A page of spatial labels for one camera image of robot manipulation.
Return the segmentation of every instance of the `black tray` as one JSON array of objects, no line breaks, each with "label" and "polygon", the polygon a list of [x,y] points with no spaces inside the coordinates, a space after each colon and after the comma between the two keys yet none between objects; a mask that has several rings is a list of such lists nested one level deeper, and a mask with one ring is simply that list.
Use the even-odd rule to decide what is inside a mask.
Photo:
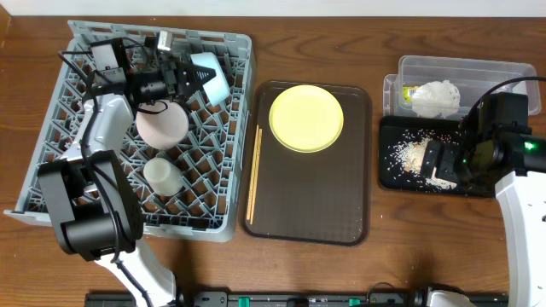
[{"label": "black tray", "polygon": [[459,186],[453,189],[441,189],[424,184],[425,178],[409,174],[398,164],[392,154],[394,146],[399,142],[408,141],[404,134],[410,133],[415,138],[412,142],[420,142],[422,137],[418,131],[433,131],[433,140],[441,141],[441,138],[451,136],[451,140],[460,143],[458,122],[446,119],[424,119],[405,116],[386,116],[380,122],[379,140],[379,179],[384,188],[408,190],[423,193],[458,194],[465,196],[489,197],[489,195],[476,194],[463,190]]},{"label": "black tray", "polygon": [[[328,148],[297,153],[275,139],[269,124],[271,104],[295,85],[301,84],[270,81],[258,89],[256,200],[251,219],[245,202],[241,226],[262,238],[354,246],[369,232],[371,101],[358,88],[318,84],[340,102],[343,130]],[[247,138],[254,143],[254,136]]]}]

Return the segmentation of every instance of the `wooden table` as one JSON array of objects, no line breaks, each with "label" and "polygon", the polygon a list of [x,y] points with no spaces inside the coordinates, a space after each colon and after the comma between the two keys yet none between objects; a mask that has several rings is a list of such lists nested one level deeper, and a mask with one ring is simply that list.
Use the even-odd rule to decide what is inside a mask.
[{"label": "wooden table", "polygon": [[[374,153],[383,78],[397,72],[402,55],[525,62],[546,75],[545,19],[72,19],[248,34],[256,85],[277,79],[367,90],[374,102]],[[72,37],[67,20],[15,17],[0,49],[1,210],[15,208],[61,67],[56,52]],[[543,84],[541,90],[544,108]],[[545,136],[544,113],[532,117],[531,126]],[[239,226],[223,244],[154,237],[148,243],[190,291],[361,293],[378,281],[402,288],[435,281],[469,292],[508,291],[504,228],[494,200],[386,191],[379,187],[375,159],[372,169],[371,233],[358,247],[259,240]],[[62,252],[52,228],[0,217],[1,305],[82,305],[86,293],[101,290],[124,288],[105,269]]]}]

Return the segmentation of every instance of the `clear plastic container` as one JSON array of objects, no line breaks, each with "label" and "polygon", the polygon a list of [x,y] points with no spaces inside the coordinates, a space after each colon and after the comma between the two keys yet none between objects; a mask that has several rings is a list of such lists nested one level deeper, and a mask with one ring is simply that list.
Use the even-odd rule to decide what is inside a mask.
[{"label": "clear plastic container", "polygon": [[[412,102],[404,99],[404,87],[449,80],[459,89],[461,102],[456,113],[447,119],[458,120],[467,115],[470,107],[493,86],[511,78],[536,75],[535,67],[530,64],[406,55],[400,59],[396,80],[388,85],[389,99],[394,102],[388,108],[390,114],[415,117],[417,114],[412,111]],[[509,84],[498,91],[527,95],[529,115],[540,113],[537,81]]]}]

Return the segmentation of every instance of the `brown tray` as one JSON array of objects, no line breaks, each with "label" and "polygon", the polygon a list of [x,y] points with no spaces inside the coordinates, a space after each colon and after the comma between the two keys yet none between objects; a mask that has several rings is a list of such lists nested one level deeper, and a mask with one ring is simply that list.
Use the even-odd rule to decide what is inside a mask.
[{"label": "brown tray", "polygon": [[297,153],[280,144],[269,125],[273,101],[296,85],[270,81],[258,89],[254,124],[261,133],[247,136],[257,176],[251,174],[241,226],[261,238],[355,246],[369,232],[371,100],[359,88],[313,84],[340,102],[343,130],[328,148]]}]

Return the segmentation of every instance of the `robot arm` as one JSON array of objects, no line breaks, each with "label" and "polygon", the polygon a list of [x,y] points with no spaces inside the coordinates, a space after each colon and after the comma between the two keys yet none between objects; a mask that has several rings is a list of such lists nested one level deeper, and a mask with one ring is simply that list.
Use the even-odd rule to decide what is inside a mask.
[{"label": "robot arm", "polygon": [[[174,274],[142,239],[141,207],[118,161],[125,133],[141,103],[180,99],[211,87],[215,91],[206,93],[212,105],[229,95],[216,56],[192,55],[201,66],[172,61],[171,45],[162,39],[168,34],[161,31],[159,39],[146,39],[159,68],[140,72],[132,72],[135,68],[123,45],[124,39],[132,39],[114,38],[90,46],[97,86],[88,84],[78,134],[61,159],[38,169],[38,182],[62,250],[110,270],[131,291],[138,307],[176,306],[182,296],[177,296]],[[146,53],[143,45],[137,46]],[[100,197],[86,197],[84,192],[90,191],[97,191]]]},{"label": "robot arm", "polygon": [[161,265],[145,240],[136,241],[134,252],[122,252],[112,264],[113,254],[95,262],[108,269],[131,292],[138,307],[176,305],[177,281],[174,274]]},{"label": "robot arm", "polygon": [[546,306],[546,173],[513,171],[495,190],[508,246],[508,306]]},{"label": "robot arm", "polygon": [[508,306],[546,305],[546,141],[531,136],[526,96],[492,94],[480,104],[461,146],[428,143],[423,164],[432,167],[421,174],[430,177],[436,167],[440,179],[497,197],[507,238]]}]

